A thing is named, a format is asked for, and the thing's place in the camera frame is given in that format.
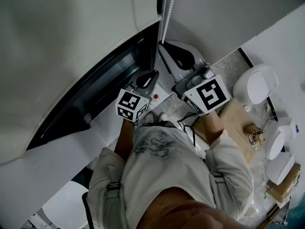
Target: wooden board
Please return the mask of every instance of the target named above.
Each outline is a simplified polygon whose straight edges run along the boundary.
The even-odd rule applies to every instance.
[[[222,106],[221,109],[216,110],[216,112],[223,121],[229,137],[237,143],[244,155],[244,158],[249,164],[253,158],[255,150],[250,144],[248,137],[244,134],[243,129],[246,125],[253,124],[250,115],[236,99],[230,100],[226,105]],[[205,133],[201,127],[202,119],[199,118],[194,124],[194,131],[198,136],[206,141]]]

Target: oven door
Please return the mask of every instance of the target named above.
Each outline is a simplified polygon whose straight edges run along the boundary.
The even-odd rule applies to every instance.
[[[90,128],[135,73],[153,70],[159,22],[119,46],[87,72],[57,103],[27,150]]]

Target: black strap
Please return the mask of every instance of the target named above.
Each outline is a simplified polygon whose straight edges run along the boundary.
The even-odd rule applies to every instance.
[[[186,118],[188,117],[191,117],[191,116],[194,116],[194,115],[197,115],[196,113],[191,113],[191,112],[188,112],[181,120],[177,120],[179,126],[181,127],[181,129],[187,134],[187,131],[186,131],[186,127],[189,127],[191,128],[192,132],[193,132],[193,145],[194,147],[196,147],[196,141],[195,141],[195,131],[193,129],[192,126],[190,125],[185,125],[182,121],[185,120]]]
[[[88,194],[88,192],[84,193],[81,198],[82,198],[82,202],[84,203],[84,206],[85,206],[89,228],[94,229],[93,221],[92,221],[92,217],[91,217],[91,212],[90,212],[90,209],[89,209],[89,206],[88,206],[88,203],[87,203],[87,199],[86,199],[87,194]]]

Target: white wall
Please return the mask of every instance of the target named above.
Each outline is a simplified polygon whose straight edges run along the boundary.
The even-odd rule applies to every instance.
[[[271,96],[278,114],[287,112],[300,133],[289,145],[302,165],[295,206],[305,191],[305,4],[242,46],[253,64],[268,63],[275,69],[279,87]]]
[[[304,1],[175,0],[166,38],[195,46],[214,64]]]

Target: black cable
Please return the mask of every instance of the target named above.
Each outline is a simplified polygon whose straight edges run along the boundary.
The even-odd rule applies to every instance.
[[[127,88],[128,86],[130,86],[135,92],[138,92],[138,93],[140,94],[140,96],[145,97],[145,96],[143,96],[143,94],[142,94],[141,92],[139,92],[138,90],[136,90],[136,89],[134,88],[134,86],[132,85],[132,82],[126,84],[126,85],[124,86],[123,89],[126,90],[126,88]]]
[[[186,131],[186,127],[189,127],[189,128],[191,128],[191,130],[192,130],[192,132],[193,132],[193,145],[194,145],[194,147],[196,147],[196,142],[195,142],[195,131],[194,131],[194,129],[193,129],[193,127],[191,127],[190,125],[184,125],[184,123],[182,122],[183,120],[185,120],[186,118],[189,118],[189,117],[191,117],[191,116],[195,116],[195,115],[197,115],[196,113],[191,113],[191,112],[188,112],[181,120],[177,120],[177,123],[179,124],[179,126],[181,127],[181,129],[186,133],[186,134],[188,134],[187,133],[187,131]]]
[[[89,228],[90,229],[94,229],[93,221],[92,221],[92,217],[91,217],[91,212],[90,212],[90,208],[89,208],[89,205],[88,205],[87,199],[86,199],[87,194],[88,194],[88,192],[84,193],[82,195],[81,199],[82,199],[82,202],[84,203],[84,206],[85,206],[86,216],[87,216],[87,221],[88,221]]]
[[[134,130],[134,127],[136,126],[136,125],[138,125],[138,120],[136,120],[135,122],[131,122],[132,124],[133,124],[133,130]]]

